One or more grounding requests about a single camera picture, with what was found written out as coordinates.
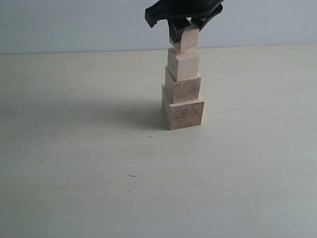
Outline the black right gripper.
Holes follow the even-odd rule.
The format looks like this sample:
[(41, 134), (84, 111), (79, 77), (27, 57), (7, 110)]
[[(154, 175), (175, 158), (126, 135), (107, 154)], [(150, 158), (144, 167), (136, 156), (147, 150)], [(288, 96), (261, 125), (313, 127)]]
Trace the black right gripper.
[(167, 20), (169, 36), (174, 43), (181, 40), (182, 34), (190, 26), (186, 18), (202, 30), (211, 19), (223, 10), (222, 0), (159, 0), (145, 9), (145, 20), (151, 28), (158, 21)]

